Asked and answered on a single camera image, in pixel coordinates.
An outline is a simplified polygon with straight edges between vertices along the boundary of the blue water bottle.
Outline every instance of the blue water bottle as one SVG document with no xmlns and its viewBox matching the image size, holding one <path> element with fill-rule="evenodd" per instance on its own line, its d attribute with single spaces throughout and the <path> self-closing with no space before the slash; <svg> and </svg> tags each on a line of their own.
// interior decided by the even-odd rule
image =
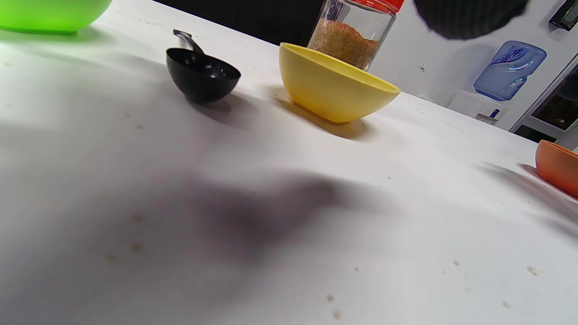
<svg viewBox="0 0 578 325">
<path fill-rule="evenodd" d="M 528 76 L 546 59 L 546 51 L 517 40 L 509 40 L 473 84 L 476 91 L 497 101 L 509 101 Z"/>
</svg>

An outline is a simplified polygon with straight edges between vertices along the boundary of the red jar lid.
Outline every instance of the red jar lid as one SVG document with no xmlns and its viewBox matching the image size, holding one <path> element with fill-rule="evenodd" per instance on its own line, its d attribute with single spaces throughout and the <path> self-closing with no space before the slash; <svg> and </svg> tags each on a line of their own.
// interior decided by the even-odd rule
<svg viewBox="0 0 578 325">
<path fill-rule="evenodd" d="M 379 10 L 384 13 L 395 12 L 398 13 L 403 5 L 404 0 L 350 0 L 352 2 L 359 3 L 366 7 L 370 7 Z"/>
</svg>

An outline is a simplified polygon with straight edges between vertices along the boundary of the glass jar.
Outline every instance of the glass jar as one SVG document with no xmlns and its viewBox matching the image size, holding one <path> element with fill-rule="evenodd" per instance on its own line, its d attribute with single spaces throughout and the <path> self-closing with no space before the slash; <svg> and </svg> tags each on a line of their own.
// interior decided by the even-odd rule
<svg viewBox="0 0 578 325">
<path fill-rule="evenodd" d="M 310 49 L 367 70 L 403 0 L 325 0 Z"/>
</svg>

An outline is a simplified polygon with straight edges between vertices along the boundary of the yellow bowl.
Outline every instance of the yellow bowl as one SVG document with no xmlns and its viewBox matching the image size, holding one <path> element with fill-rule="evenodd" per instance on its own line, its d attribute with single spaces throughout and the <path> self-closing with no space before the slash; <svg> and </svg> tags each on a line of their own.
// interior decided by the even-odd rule
<svg viewBox="0 0 578 325">
<path fill-rule="evenodd" d="M 375 113 L 401 92 L 352 65 L 288 43 L 279 48 L 279 68 L 291 100 L 334 124 Z"/>
</svg>

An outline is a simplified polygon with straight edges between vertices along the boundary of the white wall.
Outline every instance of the white wall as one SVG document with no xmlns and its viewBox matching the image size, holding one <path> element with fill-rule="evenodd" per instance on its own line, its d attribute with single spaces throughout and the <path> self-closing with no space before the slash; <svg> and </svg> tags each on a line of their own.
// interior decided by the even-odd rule
<svg viewBox="0 0 578 325">
<path fill-rule="evenodd" d="M 458 41 L 429 31 L 413 1 L 406 0 L 370 72 L 407 93 L 447 106 L 457 90 L 473 91 L 474 81 L 503 42 L 520 40 L 541 47 L 548 57 L 514 99 L 505 102 L 509 111 L 497 126 L 508 130 L 578 53 L 578 27 L 570 32 L 548 28 L 548 20 L 563 2 L 532 0 L 524 16 L 499 31 Z"/>
</svg>

